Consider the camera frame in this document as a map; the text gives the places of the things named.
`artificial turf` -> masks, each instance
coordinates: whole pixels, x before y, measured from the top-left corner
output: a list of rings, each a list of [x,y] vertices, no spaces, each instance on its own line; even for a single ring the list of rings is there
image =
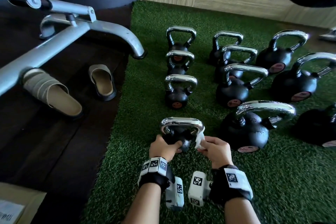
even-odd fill
[[[195,76],[199,84],[188,105],[181,110],[171,110],[164,102],[168,49],[165,32],[171,25],[189,26],[197,31],[196,40],[189,49],[195,55],[195,63],[188,74]],[[215,68],[207,64],[212,37],[217,31],[240,32],[244,35],[242,45],[261,51],[272,36],[284,28],[272,20],[137,1],[131,29],[149,54],[143,60],[129,59],[111,140],[84,210],[83,223],[123,220],[138,190],[138,167],[148,159],[149,145],[160,132],[162,119],[170,116],[196,118],[204,123],[205,135],[217,135],[222,119],[230,112],[216,102]],[[177,33],[173,37],[184,41],[189,35]],[[292,39],[285,39],[280,44],[289,46],[290,41]],[[232,42],[232,39],[221,40],[222,45]],[[306,47],[298,49],[292,62],[306,53],[309,53]],[[321,64],[313,62],[304,65],[308,70],[319,67]],[[297,113],[324,108],[335,101],[334,78],[333,73],[324,76],[311,98],[294,105]],[[257,84],[248,100],[272,100],[268,93],[272,79],[270,76]],[[293,138],[289,129],[294,122],[272,130],[267,145],[258,152],[233,152],[233,162],[250,181],[253,205],[262,223],[335,222],[336,151]],[[183,180],[185,204],[183,211],[172,212],[162,200],[160,223],[224,223],[223,214],[213,205],[198,208],[188,202],[192,173],[198,170],[210,175],[210,162],[191,146],[187,153],[176,155],[170,166]]]

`forearm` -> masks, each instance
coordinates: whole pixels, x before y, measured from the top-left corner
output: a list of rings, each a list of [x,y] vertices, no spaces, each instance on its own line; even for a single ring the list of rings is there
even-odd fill
[[[155,183],[145,183],[139,189],[123,223],[158,224],[161,188]]]
[[[260,224],[249,200],[236,197],[225,203],[226,224]]]

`red circular label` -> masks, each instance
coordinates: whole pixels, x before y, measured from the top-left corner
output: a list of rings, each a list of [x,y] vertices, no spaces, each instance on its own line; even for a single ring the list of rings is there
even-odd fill
[[[172,107],[175,109],[181,108],[182,107],[182,103],[181,102],[174,102],[172,104]]]
[[[294,96],[292,96],[291,101],[292,102],[299,102],[302,100],[305,100],[307,98],[309,98],[311,95],[311,93],[309,91],[302,91],[299,93],[296,93]]]
[[[241,101],[239,99],[231,99],[228,103],[227,106],[228,107],[236,107],[238,105],[240,105]]]
[[[269,68],[269,72],[272,74],[279,73],[285,69],[285,66],[286,65],[284,63],[276,63]]]
[[[257,150],[259,150],[259,147],[257,146],[244,146],[238,149],[238,151],[241,153],[255,152]]]
[[[336,147],[336,140],[322,144],[323,147]]]
[[[175,61],[181,61],[183,59],[183,57],[182,56],[173,56],[173,59]]]

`person's left hand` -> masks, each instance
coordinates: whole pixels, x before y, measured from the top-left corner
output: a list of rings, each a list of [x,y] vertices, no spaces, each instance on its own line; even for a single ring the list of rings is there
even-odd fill
[[[167,144],[161,135],[156,136],[156,140],[150,144],[149,158],[162,157],[166,161],[171,161],[176,153],[176,150],[182,146],[182,141],[177,141],[175,144]]]

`hand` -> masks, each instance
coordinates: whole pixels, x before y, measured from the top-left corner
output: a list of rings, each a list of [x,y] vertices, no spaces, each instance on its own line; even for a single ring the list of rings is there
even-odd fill
[[[211,160],[212,168],[217,169],[225,165],[233,165],[230,145],[217,137],[205,136],[201,146],[205,150],[197,149]]]
[[[157,135],[156,140],[150,144],[149,157],[162,157],[169,162],[173,159],[177,149],[181,146],[181,141],[177,141],[175,144],[167,144],[161,135]]]

